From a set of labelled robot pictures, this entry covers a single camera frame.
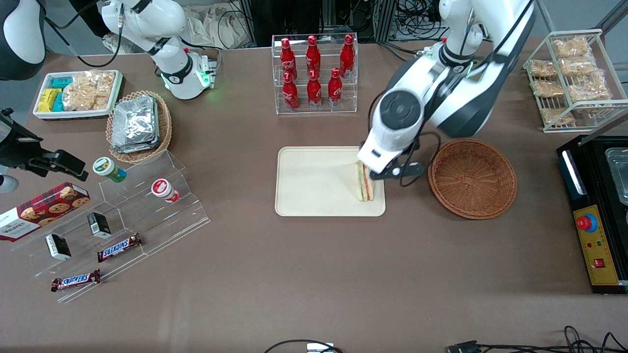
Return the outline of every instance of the red bottle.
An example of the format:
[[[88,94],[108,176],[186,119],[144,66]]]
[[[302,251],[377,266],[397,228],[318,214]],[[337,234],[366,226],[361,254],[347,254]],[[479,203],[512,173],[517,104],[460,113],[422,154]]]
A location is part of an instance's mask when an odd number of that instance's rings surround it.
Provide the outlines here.
[[[308,103],[313,110],[319,110],[323,105],[321,99],[321,88],[318,82],[318,74],[316,70],[308,71],[310,80],[308,81]]]
[[[281,68],[284,72],[289,72],[292,75],[292,79],[296,80],[296,60],[295,54],[290,48],[290,41],[287,38],[281,39]]]
[[[332,78],[327,86],[329,96],[329,106],[332,108],[340,107],[342,100],[342,80],[340,79],[340,69],[334,67],[332,69]]]
[[[292,82],[292,74],[289,72],[283,73],[283,97],[286,100],[288,111],[294,112],[299,109],[299,94],[296,91],[295,83]]]
[[[308,71],[316,70],[320,76],[320,51],[318,51],[316,36],[308,37],[308,49],[305,52],[305,60],[308,65]]]
[[[353,35],[345,36],[345,45],[340,51],[340,76],[348,79],[353,74],[355,49],[353,47]]]

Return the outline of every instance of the cookie image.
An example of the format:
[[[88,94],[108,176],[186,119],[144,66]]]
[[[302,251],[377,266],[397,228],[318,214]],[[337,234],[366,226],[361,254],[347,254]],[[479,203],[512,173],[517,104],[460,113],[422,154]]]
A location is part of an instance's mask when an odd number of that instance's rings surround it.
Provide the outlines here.
[[[65,187],[65,188],[63,188],[63,190],[61,190],[60,195],[61,195],[61,197],[63,197],[64,199],[69,201],[69,200],[73,199],[74,197],[76,197],[77,192],[76,192],[76,190],[74,190],[71,187]]]
[[[48,223],[54,221],[56,218],[46,218],[46,219],[42,219],[41,221],[37,222],[37,224],[39,224],[40,226],[44,226],[47,225]]]
[[[50,208],[48,210],[52,214],[60,214],[61,212],[65,212],[68,209],[70,209],[70,205],[68,205],[68,204],[56,204],[56,205],[50,206]]]
[[[74,202],[72,202],[72,206],[74,206],[74,207],[81,207],[81,206],[85,205],[87,202],[89,202],[89,198],[88,197],[77,198],[76,200],[74,200]]]
[[[23,210],[19,216],[22,217],[22,219],[29,220],[37,219],[40,217],[35,213],[32,207],[28,207],[27,209]]]

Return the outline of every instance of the red emergency stop button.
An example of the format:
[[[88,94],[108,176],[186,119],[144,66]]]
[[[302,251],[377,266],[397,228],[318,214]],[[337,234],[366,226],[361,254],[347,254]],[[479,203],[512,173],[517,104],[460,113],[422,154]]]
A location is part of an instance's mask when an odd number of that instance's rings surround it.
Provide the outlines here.
[[[597,229],[597,219],[592,214],[581,215],[576,220],[576,225],[587,233],[593,233]]]

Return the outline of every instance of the brown wicker basket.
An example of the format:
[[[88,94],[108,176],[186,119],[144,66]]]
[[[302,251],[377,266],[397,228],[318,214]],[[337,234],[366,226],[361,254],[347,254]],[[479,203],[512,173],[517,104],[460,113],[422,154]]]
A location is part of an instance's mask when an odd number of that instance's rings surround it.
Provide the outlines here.
[[[154,92],[141,90],[139,92],[133,92],[129,95],[124,96],[120,101],[135,99],[144,94],[152,96],[157,101],[157,114],[159,118],[159,132],[161,136],[161,144],[155,149],[147,149],[145,151],[132,153],[118,153],[110,148],[109,152],[111,153],[111,155],[119,161],[136,164],[163,151],[164,149],[168,148],[168,145],[170,144],[170,139],[172,138],[172,120],[170,119],[170,111],[166,106],[166,102],[163,101],[163,98],[161,98],[160,95]],[[113,134],[113,119],[114,112],[111,111],[109,112],[109,117],[107,118],[107,131],[105,132],[109,144],[111,144],[111,136]]]
[[[512,165],[493,146],[476,139],[445,144],[429,169],[436,198],[468,219],[490,219],[504,213],[517,194]]]

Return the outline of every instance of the table surface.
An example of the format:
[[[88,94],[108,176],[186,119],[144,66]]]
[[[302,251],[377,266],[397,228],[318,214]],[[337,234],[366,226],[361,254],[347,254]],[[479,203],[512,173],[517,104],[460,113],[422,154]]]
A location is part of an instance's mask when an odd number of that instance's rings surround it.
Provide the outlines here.
[[[152,90],[168,104],[170,150],[187,166],[190,188],[212,221],[66,305],[56,303],[48,281],[34,279],[28,259],[2,242],[0,349],[263,352],[280,340],[307,338],[347,353],[441,352],[472,339],[561,344],[565,325],[586,339],[598,342],[611,330],[627,342],[628,298],[590,293],[558,171],[555,149],[575,135],[541,132],[520,70],[477,135],[516,172],[519,190],[504,215],[461,219],[439,204],[426,178],[409,188],[387,182],[381,217],[275,213],[282,147],[356,146],[365,139],[371,99],[400,61],[377,45],[361,45],[359,64],[357,114],[295,117],[274,112],[267,48],[224,52],[216,89],[188,101],[168,93],[149,56],[118,57],[110,66],[127,79],[125,94]],[[75,58],[50,55],[44,72],[83,68]],[[105,126],[34,117],[27,123],[45,148],[65,149],[88,164],[108,155]],[[421,152],[426,159],[431,150]],[[0,198],[0,212],[69,179],[11,173],[21,186]],[[78,185],[93,193],[100,181],[92,175]],[[305,351],[290,348],[283,351]]]

